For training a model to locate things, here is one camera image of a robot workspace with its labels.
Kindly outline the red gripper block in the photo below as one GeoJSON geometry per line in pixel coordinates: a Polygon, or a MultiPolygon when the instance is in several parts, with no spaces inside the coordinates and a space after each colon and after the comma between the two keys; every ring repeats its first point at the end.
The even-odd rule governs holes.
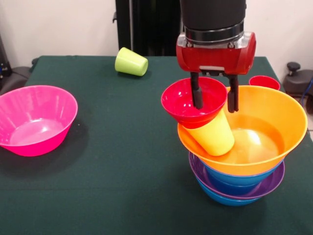
{"type": "Polygon", "coordinates": [[[190,72],[192,100],[195,108],[203,107],[198,72],[215,71],[227,74],[230,90],[227,107],[230,113],[239,110],[239,82],[237,75],[247,74],[254,61],[256,36],[245,32],[239,39],[217,45],[193,45],[184,33],[177,39],[176,55],[179,66],[190,72]]]}

